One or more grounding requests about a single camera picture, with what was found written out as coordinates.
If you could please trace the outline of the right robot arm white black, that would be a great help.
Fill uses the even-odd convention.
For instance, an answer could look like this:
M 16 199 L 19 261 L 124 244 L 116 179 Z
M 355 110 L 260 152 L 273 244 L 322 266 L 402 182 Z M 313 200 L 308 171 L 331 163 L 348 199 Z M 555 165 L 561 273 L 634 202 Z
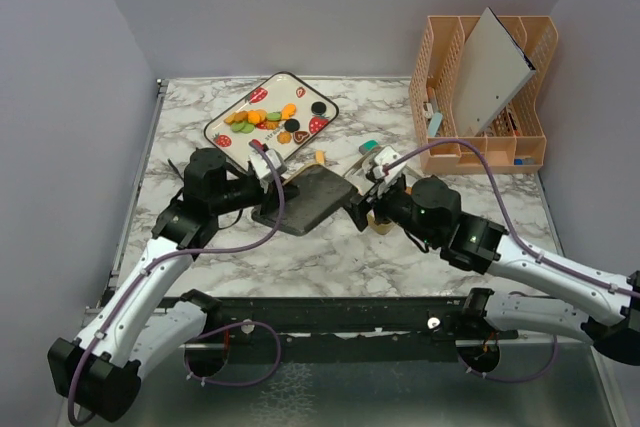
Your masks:
M 626 365 L 639 363 L 639 275 L 587 267 L 518 237 L 513 227 L 469 214 L 460 194 L 435 176 L 408 188 L 403 179 L 355 195 L 347 211 L 359 230 L 369 214 L 401 227 L 424 252 L 436 250 L 450 266 L 527 285 L 539 295 L 479 290 L 459 314 L 461 330 L 481 338 L 527 330 L 582 341 Z

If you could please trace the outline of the silver tin lid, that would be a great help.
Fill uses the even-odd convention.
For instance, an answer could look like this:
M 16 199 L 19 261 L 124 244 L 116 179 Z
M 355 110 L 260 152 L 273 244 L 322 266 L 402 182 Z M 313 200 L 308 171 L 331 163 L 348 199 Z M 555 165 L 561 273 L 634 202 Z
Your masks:
M 278 230 L 294 236 L 311 232 L 358 193 L 355 185 L 321 164 L 304 166 L 281 183 L 285 203 Z

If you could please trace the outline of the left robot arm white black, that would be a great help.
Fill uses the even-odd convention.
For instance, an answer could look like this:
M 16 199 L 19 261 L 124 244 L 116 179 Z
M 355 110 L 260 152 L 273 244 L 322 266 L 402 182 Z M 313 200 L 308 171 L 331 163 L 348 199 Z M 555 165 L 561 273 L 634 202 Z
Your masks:
M 169 288 L 202 254 L 219 230 L 220 216 L 266 205 L 285 205 L 280 154 L 249 145 L 249 169 L 235 179 L 217 148 L 194 151 L 183 184 L 158 216 L 135 268 L 109 302 L 76 337 L 57 339 L 47 353 L 54 386 L 67 400 L 68 421 L 83 426 L 94 417 L 115 422 L 135 401 L 143 380 L 181 344 L 206 342 L 221 318 L 207 305 L 178 302 L 162 317 L 154 312 Z

